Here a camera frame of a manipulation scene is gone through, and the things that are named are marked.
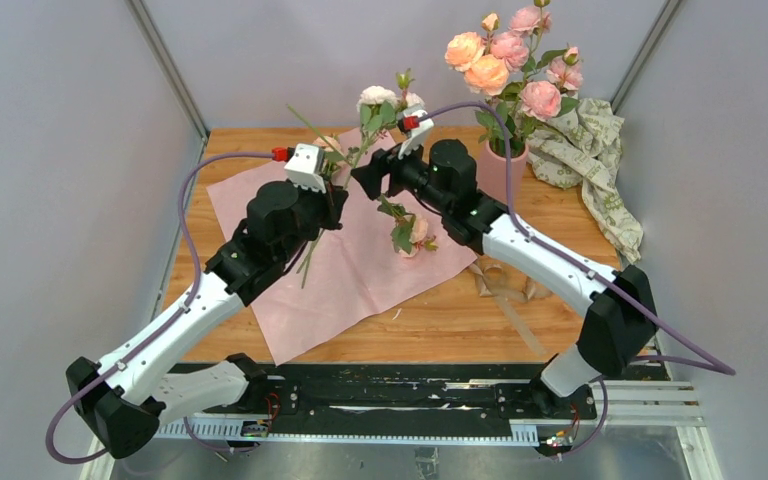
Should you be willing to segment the beige ribbon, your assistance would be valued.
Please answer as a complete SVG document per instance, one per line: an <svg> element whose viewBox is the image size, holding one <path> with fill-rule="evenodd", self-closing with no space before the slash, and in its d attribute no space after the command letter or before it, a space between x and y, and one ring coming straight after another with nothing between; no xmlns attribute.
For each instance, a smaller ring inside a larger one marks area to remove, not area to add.
<svg viewBox="0 0 768 480"><path fill-rule="evenodd" d="M522 286L511 285L508 274L501 264L482 264L476 260L467 267L467 270L473 276L478 295L493 299L530 351L538 356L547 355L548 351L518 313L514 304L546 299L553 296L553 293L531 277L526 277Z"/></svg>

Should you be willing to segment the pink wrapping paper sheet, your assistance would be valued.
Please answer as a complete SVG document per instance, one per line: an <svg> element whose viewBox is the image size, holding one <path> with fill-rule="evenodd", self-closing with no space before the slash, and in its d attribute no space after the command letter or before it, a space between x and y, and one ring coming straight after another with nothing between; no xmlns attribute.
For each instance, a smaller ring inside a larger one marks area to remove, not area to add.
<svg viewBox="0 0 768 480"><path fill-rule="evenodd" d="M343 229L326 232L307 274L290 273L225 321L188 354L218 360L244 352L258 361L455 362L468 358L478 302L467 268L475 254L422 214L432 252L393 250L393 221L356 185Z"/></svg>

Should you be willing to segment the pink cylindrical vase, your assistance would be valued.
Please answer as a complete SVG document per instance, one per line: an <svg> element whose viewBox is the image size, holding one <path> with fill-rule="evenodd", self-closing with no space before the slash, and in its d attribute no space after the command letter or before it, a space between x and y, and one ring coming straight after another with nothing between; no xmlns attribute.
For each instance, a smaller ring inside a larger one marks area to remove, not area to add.
<svg viewBox="0 0 768 480"><path fill-rule="evenodd" d="M519 192L528 162L528 154L529 148L526 147L522 154L512 158L510 177L514 195L517 195ZM495 200L506 204L508 184L506 158L494 153L490 148L490 142L484 141L476 164L478 189Z"/></svg>

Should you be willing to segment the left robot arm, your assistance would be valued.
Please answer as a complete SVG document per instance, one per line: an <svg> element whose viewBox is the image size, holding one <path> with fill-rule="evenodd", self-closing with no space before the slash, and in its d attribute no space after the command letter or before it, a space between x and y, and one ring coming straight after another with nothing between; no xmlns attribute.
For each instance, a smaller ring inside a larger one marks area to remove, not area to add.
<svg viewBox="0 0 768 480"><path fill-rule="evenodd" d="M243 413L266 400L264 374L235 354L204 374L170 369L207 333L284 277L322 230L339 230L346 188L321 191L288 180L261 186L246 215L175 304L123 345L93 362L74 360L65 376L78 416L115 459L142 449L166 424L233 404Z"/></svg>

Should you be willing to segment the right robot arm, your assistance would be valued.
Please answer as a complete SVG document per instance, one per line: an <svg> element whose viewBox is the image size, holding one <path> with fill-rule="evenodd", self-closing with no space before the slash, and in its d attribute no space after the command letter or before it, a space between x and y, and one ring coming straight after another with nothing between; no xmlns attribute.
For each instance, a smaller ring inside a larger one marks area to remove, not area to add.
<svg viewBox="0 0 768 480"><path fill-rule="evenodd" d="M553 356L528 384L527 405L544 417L567 409L581 387L621 375L658 328L640 312L654 308L647 275L637 267L616 270L564 247L482 192L475 160L458 140L403 152L401 146L374 152L351 175L371 199L406 191L439 212L456 243L515 267L547 287L583 319L577 341Z"/></svg>

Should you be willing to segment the orange rose stem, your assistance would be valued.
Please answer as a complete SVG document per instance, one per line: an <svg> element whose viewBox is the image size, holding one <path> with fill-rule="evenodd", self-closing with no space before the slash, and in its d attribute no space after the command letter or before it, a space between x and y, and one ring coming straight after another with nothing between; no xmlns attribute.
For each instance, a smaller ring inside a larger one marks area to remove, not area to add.
<svg viewBox="0 0 768 480"><path fill-rule="evenodd" d="M501 28L499 16L486 15L479 32L464 32L447 44L444 61L463 75L467 88L480 95L493 111L476 112L479 124L486 128L481 137L493 153L503 156L504 138L509 138L513 157L525 152L524 141L517 133L519 93L523 82L515 78L523 72L531 52L520 33Z"/></svg>

